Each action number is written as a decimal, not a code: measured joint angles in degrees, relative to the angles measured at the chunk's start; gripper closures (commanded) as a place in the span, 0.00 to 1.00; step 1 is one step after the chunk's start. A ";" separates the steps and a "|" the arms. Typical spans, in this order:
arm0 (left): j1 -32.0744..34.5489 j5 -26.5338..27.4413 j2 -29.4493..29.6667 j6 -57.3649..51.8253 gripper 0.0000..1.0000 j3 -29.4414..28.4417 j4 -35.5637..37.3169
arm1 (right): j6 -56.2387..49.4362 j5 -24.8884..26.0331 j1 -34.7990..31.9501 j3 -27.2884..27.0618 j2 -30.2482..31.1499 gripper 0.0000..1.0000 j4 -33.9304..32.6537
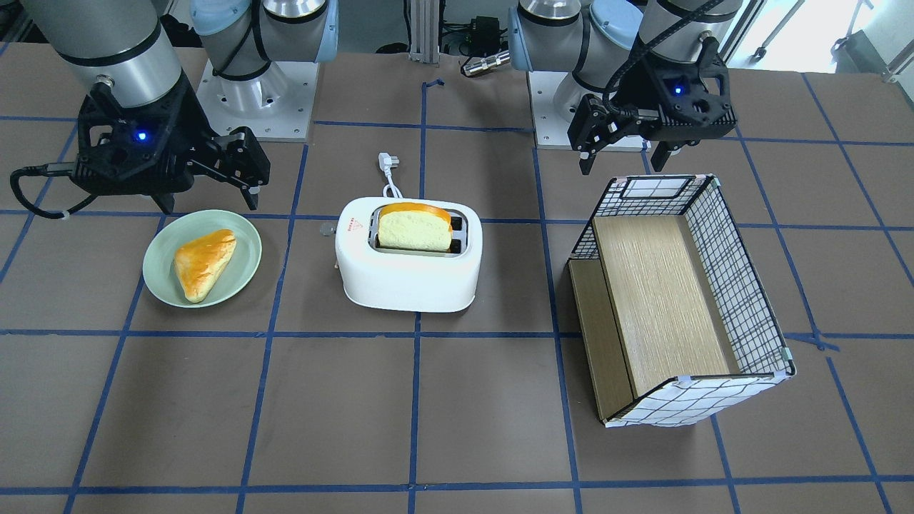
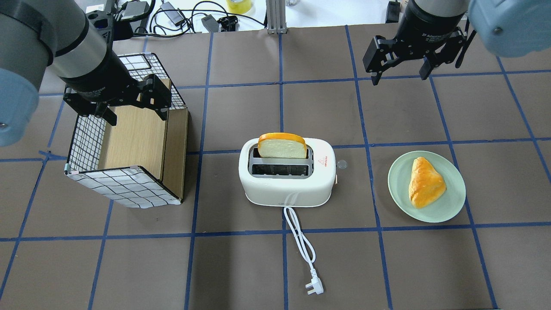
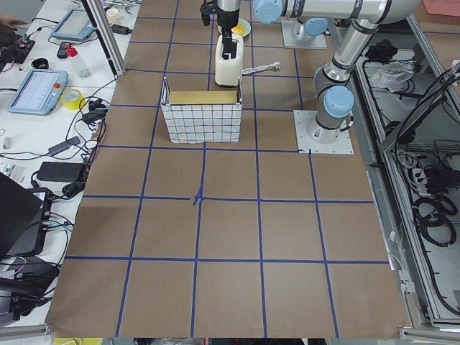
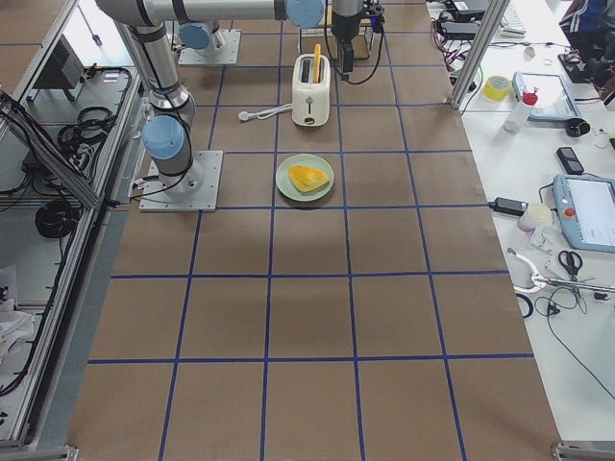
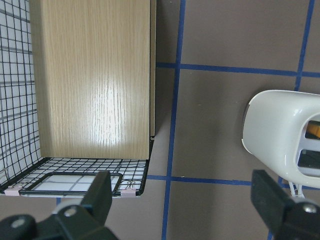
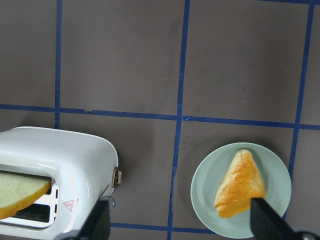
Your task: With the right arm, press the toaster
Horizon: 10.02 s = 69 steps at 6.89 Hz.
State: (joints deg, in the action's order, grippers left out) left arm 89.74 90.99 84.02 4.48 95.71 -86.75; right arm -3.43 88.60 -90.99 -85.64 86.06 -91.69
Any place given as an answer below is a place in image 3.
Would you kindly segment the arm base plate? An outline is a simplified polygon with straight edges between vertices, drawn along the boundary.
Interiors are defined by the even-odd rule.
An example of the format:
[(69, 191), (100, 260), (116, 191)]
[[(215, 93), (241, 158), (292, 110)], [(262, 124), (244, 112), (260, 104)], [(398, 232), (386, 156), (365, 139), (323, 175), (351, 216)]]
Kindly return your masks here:
[(327, 18), (314, 17), (304, 22), (281, 21), (285, 48), (325, 50), (327, 48), (325, 31)]
[(354, 150), (344, 119), (338, 129), (324, 129), (316, 121), (317, 111), (294, 110), (298, 151), (302, 154), (352, 155)]

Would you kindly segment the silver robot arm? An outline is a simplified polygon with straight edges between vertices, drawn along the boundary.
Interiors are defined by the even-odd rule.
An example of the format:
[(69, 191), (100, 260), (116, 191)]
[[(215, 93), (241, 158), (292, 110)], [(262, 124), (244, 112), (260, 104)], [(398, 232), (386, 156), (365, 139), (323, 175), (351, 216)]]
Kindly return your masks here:
[(381, 24), (398, 22), (418, 7), (419, 1), (254, 1), (257, 19), (264, 24), (280, 17), (350, 19), (341, 45), (314, 77), (318, 112), (307, 125), (308, 135), (321, 144), (336, 141), (341, 124), (354, 106), (346, 87), (355, 63)]
[[(272, 24), (281, 17), (289, 17), (289, 21), (281, 24), (288, 27), (288, 37), (295, 40), (297, 47), (311, 37), (322, 35), (329, 18), (357, 18), (362, 10), (361, 1), (253, 1), (253, 11), (259, 22)], [(217, 57), (222, 60), (233, 60), (243, 50), (241, 35), (234, 31), (239, 23), (240, 1), (204, 1), (201, 4), (203, 24), (210, 24), (210, 16), (217, 16), (221, 36), (216, 49)]]

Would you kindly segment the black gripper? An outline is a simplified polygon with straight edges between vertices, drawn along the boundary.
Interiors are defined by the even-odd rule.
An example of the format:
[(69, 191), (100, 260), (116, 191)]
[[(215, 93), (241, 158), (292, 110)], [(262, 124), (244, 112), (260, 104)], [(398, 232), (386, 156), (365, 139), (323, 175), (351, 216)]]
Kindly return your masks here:
[(238, 25), (238, 11), (217, 11), (217, 22), (222, 30), (223, 41), (223, 59), (233, 58), (232, 29)]

